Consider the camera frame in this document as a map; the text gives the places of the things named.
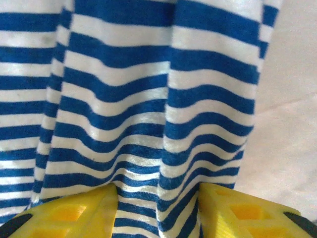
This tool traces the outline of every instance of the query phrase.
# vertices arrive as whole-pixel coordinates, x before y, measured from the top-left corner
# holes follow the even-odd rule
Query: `blue and white striped cloth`
[[[113,182],[113,237],[202,237],[281,0],[1,0],[0,224]]]

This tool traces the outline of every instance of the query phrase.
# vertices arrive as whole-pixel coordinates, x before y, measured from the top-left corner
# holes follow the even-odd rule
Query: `white stripe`
[[[121,86],[139,78],[167,74],[169,62],[155,62],[134,65],[128,68],[111,68],[99,59],[66,51],[65,66],[95,75],[101,82],[110,86]]]
[[[217,171],[222,170],[222,169],[237,168],[237,167],[240,166],[240,164],[241,164],[241,160],[233,160],[233,161],[228,162],[224,166],[216,166],[216,165],[212,164],[209,161],[198,160],[198,161],[196,161],[193,164],[192,168],[186,173],[186,176],[184,177],[184,180],[183,180],[182,184],[179,187],[175,188],[175,189],[166,190],[164,195],[161,196],[160,198],[163,199],[163,200],[172,200],[172,199],[174,199],[180,193],[181,189],[184,186],[184,183],[187,181],[189,176],[192,175],[193,171],[198,169],[198,168],[206,168],[206,169],[209,169],[210,171],[217,172]]]
[[[36,148],[39,137],[28,137],[0,141],[0,151]]]
[[[158,238],[152,232],[139,227],[113,227],[113,234],[128,234],[132,236],[143,235],[144,237]]]
[[[1,160],[0,169],[31,169],[35,166],[35,159],[29,160]]]
[[[94,113],[104,117],[110,117],[119,115],[126,111],[129,107],[138,103],[154,99],[166,99],[167,88],[162,87],[144,90],[142,92],[132,94],[119,102],[108,103],[96,98],[94,92],[89,89],[64,82],[62,95],[84,101],[90,106]]]
[[[50,103],[59,104],[61,99],[61,94],[59,91],[54,90],[50,87],[46,89],[46,100]]]
[[[89,168],[88,166],[78,164],[73,161],[63,161],[63,162],[51,162],[48,161],[47,163],[47,168],[46,168],[46,174],[47,175],[63,175],[63,174],[75,174],[75,173],[80,173],[80,174],[87,174],[94,176],[95,178],[98,179],[104,179],[108,177],[109,175],[112,174],[114,171],[115,166],[121,162],[124,161],[123,156],[118,157],[118,160],[113,164],[113,166],[107,170],[107,171],[97,171],[94,169]],[[146,159],[142,159],[138,162],[132,162],[135,165],[141,165],[143,161]],[[157,160],[156,164],[153,166],[158,166],[159,165],[159,160]],[[137,181],[144,181],[144,180],[150,180],[153,178],[158,178],[159,173],[152,173],[152,174],[137,174],[132,171],[126,170],[125,168],[120,168],[115,171],[112,177],[115,177],[118,174],[123,174],[127,176],[130,179],[137,180]]]
[[[43,181],[45,175],[45,169],[41,169],[39,167],[34,168],[34,179],[37,181]]]
[[[119,127],[112,130],[103,130],[90,125],[89,120],[80,114],[75,114],[63,110],[58,111],[58,122],[77,125],[85,130],[88,136],[96,141],[109,142],[117,139],[124,130],[135,124],[139,123],[155,123],[164,125],[164,113],[141,113],[129,117]]]
[[[158,225],[158,222],[156,219],[154,219],[152,217],[145,216],[145,215],[141,215],[138,213],[132,213],[132,212],[118,210],[115,217],[116,218],[133,219],[136,221],[142,221],[142,222],[145,222],[145,223],[149,224],[150,226],[154,226],[154,227],[156,227]]]
[[[181,211],[181,213],[178,214],[177,219],[176,219],[173,227],[170,230],[165,231],[165,232],[162,232],[159,230],[160,237],[179,237],[179,233],[180,233],[181,229],[185,225],[186,220],[191,215],[191,213],[195,207],[196,200],[197,200],[197,193],[192,197],[192,199],[184,207],[184,209]]]
[[[258,72],[262,72],[263,65],[264,65],[264,59],[259,59]]]
[[[55,32],[0,31],[0,46],[52,48],[56,45]]]
[[[1,0],[0,12],[60,13],[63,0]]]
[[[212,153],[223,160],[231,160],[236,154],[238,154],[240,151],[243,151],[244,148],[245,148],[245,145],[242,146],[238,151],[236,151],[234,153],[227,153],[226,152],[225,154],[224,153],[221,154],[221,153],[217,153],[218,147],[212,146],[210,144],[201,144],[201,145],[195,146],[191,150],[191,152],[188,156],[188,159],[186,160],[186,162],[184,164],[181,164],[178,166],[170,166],[170,165],[164,164],[160,167],[160,172],[165,177],[175,178],[175,177],[178,177],[178,176],[181,176],[182,174],[184,174],[184,172],[188,169],[194,156],[202,151]],[[234,161],[229,161],[227,164],[222,165],[222,166],[214,165],[213,163],[209,163],[207,160],[206,160],[206,163],[211,168],[211,170],[217,171],[217,170],[220,170],[223,168],[238,167],[240,162],[237,162],[237,160],[234,160]]]
[[[257,92],[257,85],[245,83],[215,70],[200,69],[193,71],[177,71],[171,69],[169,72],[168,86],[170,88],[182,90],[196,88],[202,85],[222,87],[247,99],[254,99]]]
[[[265,5],[273,6],[280,9],[282,6],[283,0],[264,0]]]
[[[262,13],[262,0],[194,0],[206,5],[211,5],[245,18],[260,21]]]
[[[19,191],[19,192],[0,192],[0,200],[10,200],[17,198],[30,198],[31,191]]]
[[[51,64],[0,62],[0,76],[48,77],[50,70]]]
[[[171,27],[114,24],[78,14],[73,15],[71,30],[117,47],[170,45],[172,35]]]
[[[122,190],[128,191],[128,192],[147,192],[151,193],[153,195],[156,194],[157,187],[155,186],[142,186],[142,187],[131,187],[128,186],[120,181],[115,181],[114,184],[118,187],[120,187]],[[41,199],[46,198],[52,198],[52,197],[59,197],[59,196],[67,196],[67,195],[73,195],[81,192],[87,192],[92,189],[95,189],[96,187],[89,187],[81,184],[77,184],[70,187],[57,187],[57,188],[46,188],[43,187],[41,190]]]
[[[47,115],[44,115],[41,127],[47,130],[54,130],[55,122],[56,122],[56,118],[51,118]]]
[[[81,140],[77,138],[64,138],[53,136],[52,148],[73,149],[86,158],[93,158],[96,162],[107,162],[111,160],[118,150],[126,144],[143,145],[150,148],[162,148],[162,138],[149,136],[149,135],[130,135],[123,138],[118,146],[107,153],[95,152],[84,145]]]
[[[38,147],[36,149],[36,152],[41,155],[48,155],[51,149],[51,144],[49,143],[43,143],[39,141]]]
[[[191,182],[186,186],[183,192],[178,196],[177,200],[172,203],[169,208],[165,212],[160,212],[158,210],[158,214],[160,220],[164,220],[171,212],[171,210],[179,203],[179,201],[193,188],[198,182],[209,182],[209,183],[222,183],[222,184],[230,184],[236,181],[237,176],[217,176],[217,177],[208,177],[205,175],[200,175],[195,177]],[[164,190],[158,185],[158,196],[162,200],[168,200],[166,197],[176,197],[177,194],[170,194],[169,190]]]
[[[200,100],[186,108],[173,108],[166,105],[166,120],[177,124],[186,123],[196,115],[205,112],[222,114],[232,121],[245,126],[253,126],[254,124],[254,115],[242,113],[223,102],[215,100]]]
[[[264,42],[270,42],[273,29],[273,27],[262,24],[260,27],[260,40]]]
[[[177,140],[177,139],[171,139],[165,136],[164,142],[163,142],[164,148],[167,151],[170,151],[172,153],[179,153],[179,152],[185,151],[191,146],[191,144],[193,143],[194,139],[197,136],[205,135],[205,134],[217,135],[220,138],[235,145],[242,145],[247,140],[247,136],[238,136],[238,135],[232,134],[219,125],[205,124],[205,125],[200,125],[196,127],[184,139]]]
[[[55,58],[52,59],[52,73],[64,77],[64,65]]]
[[[2,102],[35,102],[45,100],[46,89],[0,90]]]
[[[42,118],[43,118],[43,114],[1,115],[0,127],[40,125],[42,122]]]
[[[65,8],[68,11],[74,11],[74,1],[73,0],[66,0],[65,1]]]
[[[20,183],[34,182],[33,176],[25,177],[0,177],[0,185],[13,185]]]
[[[256,64],[257,62],[259,56],[258,46],[253,46],[212,31],[180,26],[174,26],[173,29],[173,37],[177,39],[173,42],[173,47],[175,48],[218,52],[247,64]]]
[[[70,31],[67,28],[61,25],[57,27],[57,42],[61,43],[64,46],[68,46],[69,35]]]
[[[156,202],[151,202],[151,201],[145,202],[143,199],[138,199],[138,198],[121,197],[120,195],[118,195],[118,200],[119,202],[129,203],[135,206],[150,208],[153,210],[155,210],[157,207]]]
[[[20,212],[23,212],[25,208],[26,206],[0,208],[0,214],[1,216],[18,214]]]

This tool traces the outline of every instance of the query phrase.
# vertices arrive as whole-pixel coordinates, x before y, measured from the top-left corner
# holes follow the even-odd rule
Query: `cloth drape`
[[[229,188],[280,0],[2,0],[0,224],[113,182],[113,237],[201,237]]]

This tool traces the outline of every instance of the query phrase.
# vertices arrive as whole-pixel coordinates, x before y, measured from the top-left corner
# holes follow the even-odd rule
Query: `yellow plastic foot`
[[[57,199],[16,216],[28,219],[10,238],[110,238],[117,212],[114,184]]]
[[[199,210],[204,238],[310,238],[284,212],[300,212],[212,183],[202,183]]]

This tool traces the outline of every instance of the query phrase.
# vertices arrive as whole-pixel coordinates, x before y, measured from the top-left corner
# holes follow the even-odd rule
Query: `blue stripe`
[[[162,152],[162,161],[164,164],[169,165],[169,166],[178,166],[178,165],[182,165],[184,164],[192,149],[198,145],[201,144],[211,144],[211,145],[216,145],[219,148],[223,149],[224,151],[228,152],[228,153],[234,153],[236,151],[238,151],[241,145],[235,145],[232,144],[224,139],[222,139],[221,137],[214,135],[214,134],[203,134],[203,135],[199,135],[197,137],[195,137],[195,139],[192,141],[191,145],[189,146],[189,148],[185,151],[181,151],[178,153],[172,153],[169,151],[164,150]]]
[[[106,182],[109,182],[112,176],[116,172],[117,171],[114,170],[109,176],[104,178],[96,178],[92,175],[82,174],[82,173],[62,174],[62,175],[46,174],[44,177],[43,187],[45,188],[69,187],[69,186],[74,186],[78,184],[94,187],[94,186],[98,186]],[[120,181],[131,187],[142,187],[142,186],[156,187],[158,184],[157,178],[148,179],[148,180],[133,180],[122,174],[116,175],[111,181]]]
[[[253,126],[240,125],[222,114],[206,112],[200,113],[196,115],[193,119],[191,119],[189,122],[182,124],[174,124],[167,121],[165,125],[165,134],[168,138],[171,139],[184,139],[196,127],[206,124],[219,125],[227,131],[238,136],[246,136],[253,129]]]
[[[87,135],[86,131],[80,126],[56,123],[54,135],[64,138],[78,138],[84,145],[98,153],[108,153],[114,150],[122,139],[130,135],[149,135],[162,138],[164,125],[153,123],[140,123],[128,126],[121,135],[113,141],[102,142],[97,141]]]
[[[59,104],[45,101],[44,114],[51,118],[56,118]]]
[[[44,101],[0,103],[0,115],[12,114],[41,114],[43,112]]]
[[[139,207],[139,206],[136,206],[136,205],[133,205],[130,203],[124,203],[124,202],[120,202],[120,201],[118,203],[118,210],[136,213],[136,214],[141,214],[141,215],[145,215],[148,217],[152,217],[154,219],[156,219],[156,217],[157,217],[156,211],[154,209],[147,208],[147,207]]]
[[[272,6],[264,5],[263,24],[274,26],[278,9]]]
[[[40,125],[0,127],[0,140],[39,136]]]
[[[156,194],[148,192],[128,192],[119,187],[117,187],[117,193],[119,196],[124,198],[136,198],[150,202],[156,202],[158,199],[158,196]]]
[[[254,113],[255,101],[240,97],[231,91],[214,85],[201,85],[187,90],[168,89],[169,106],[185,108],[200,100],[216,100],[249,115]]]
[[[43,143],[50,144],[52,141],[53,133],[54,133],[53,130],[47,130],[42,128],[41,134],[40,134],[40,141]]]
[[[29,159],[34,159],[35,156],[36,156],[36,148],[0,151],[0,161],[29,160]]]
[[[217,32],[255,46],[259,41],[258,22],[199,2],[178,1],[174,24]]]
[[[130,106],[123,113],[110,117],[95,114],[87,103],[65,96],[62,96],[59,108],[64,111],[86,116],[90,124],[94,127],[103,130],[112,130],[121,126],[121,124],[131,116],[150,112],[163,113],[165,111],[165,102],[165,99],[155,99],[138,103]]]
[[[21,192],[21,191],[31,191],[33,183],[19,183],[19,184],[10,184],[10,185],[0,185],[1,192]]]
[[[75,13],[124,25],[170,26],[174,5],[144,0],[77,0]]]
[[[260,58],[264,59],[267,52],[268,42],[260,41]]]
[[[186,177],[188,172],[191,170],[191,168],[193,167],[193,165],[196,161],[206,161],[206,162],[211,162],[212,164],[217,165],[217,166],[224,166],[225,164],[227,164],[231,161],[242,159],[242,156],[243,156],[243,151],[240,151],[232,159],[223,160],[212,153],[200,152],[194,156],[194,158],[190,162],[188,168],[184,171],[184,173],[182,175],[174,177],[174,178],[167,178],[163,175],[160,175],[159,182],[162,184],[161,186],[163,186],[163,188],[166,187],[167,190],[174,189],[174,188],[179,187],[182,184],[182,182],[184,181],[184,178]],[[233,171],[226,170],[226,172],[227,171],[229,171],[230,173],[234,173],[236,171],[236,168],[234,168]]]
[[[243,63],[218,52],[173,49],[170,67],[179,71],[216,70],[251,84],[257,84],[259,77],[255,65]]]
[[[114,47],[74,32],[71,33],[70,41],[70,51],[100,59],[106,66],[113,68],[169,60],[169,46]]]
[[[156,236],[159,235],[157,227],[151,226],[146,222],[136,221],[128,218],[116,218],[114,222],[114,227],[131,227],[131,229],[133,229],[133,227],[139,227],[155,234]]]
[[[37,154],[35,159],[36,167],[45,169],[48,159],[49,159],[48,155]]]
[[[0,76],[0,90],[45,89],[48,77]]]
[[[6,207],[22,207],[27,206],[30,203],[29,198],[14,198],[14,199],[8,199],[8,200],[1,200],[0,208],[6,208]]]
[[[22,177],[33,176],[33,168],[31,169],[1,169],[1,177]]]
[[[65,51],[66,51],[66,46],[57,42],[56,48],[54,51],[54,58],[57,59],[59,62],[64,62]]]
[[[17,215],[17,213],[14,213],[14,214],[11,214],[11,215],[7,215],[7,216],[0,216],[0,224],[6,223],[8,220],[12,219],[16,215]]]
[[[187,218],[185,224],[183,225],[177,237],[189,237],[190,233],[195,228],[195,225],[197,222],[197,213],[198,213],[198,201],[196,200],[192,213]]]
[[[51,63],[53,48],[0,47],[0,61],[13,63]]]
[[[99,100],[114,103],[135,93],[165,87],[167,84],[167,75],[149,76],[136,79],[121,86],[110,86],[92,74],[66,68],[65,82],[91,90]]]
[[[41,189],[43,187],[43,181],[39,181],[39,180],[34,180],[34,183],[33,183],[33,192],[35,193],[40,193],[41,192]]]
[[[59,14],[0,13],[0,30],[50,32],[55,31]]]
[[[110,158],[106,162],[96,162],[92,159],[82,156],[76,150],[71,149],[59,149],[52,148],[50,161],[52,162],[63,162],[63,161],[74,161],[78,164],[87,166],[96,171],[108,171],[114,165],[116,158],[119,155],[129,154],[143,158],[160,159],[160,149],[153,149],[141,145],[123,145],[117,152],[117,154]],[[125,167],[127,170],[138,174],[152,174],[159,170],[158,166],[143,167],[130,162],[118,162],[116,168],[118,169]]]
[[[54,89],[56,91],[61,91],[61,84],[63,82],[63,78],[57,75],[51,74],[51,77],[48,80],[48,87]]]
[[[67,9],[63,8],[60,14],[59,24],[69,29],[72,20],[72,13]]]

